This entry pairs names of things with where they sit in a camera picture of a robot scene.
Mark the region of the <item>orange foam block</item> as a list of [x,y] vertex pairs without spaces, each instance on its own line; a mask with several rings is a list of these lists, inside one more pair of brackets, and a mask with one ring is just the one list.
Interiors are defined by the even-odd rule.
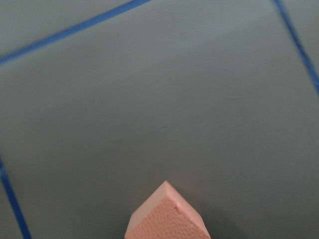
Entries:
[[201,215],[164,181],[131,215],[126,239],[209,239]]

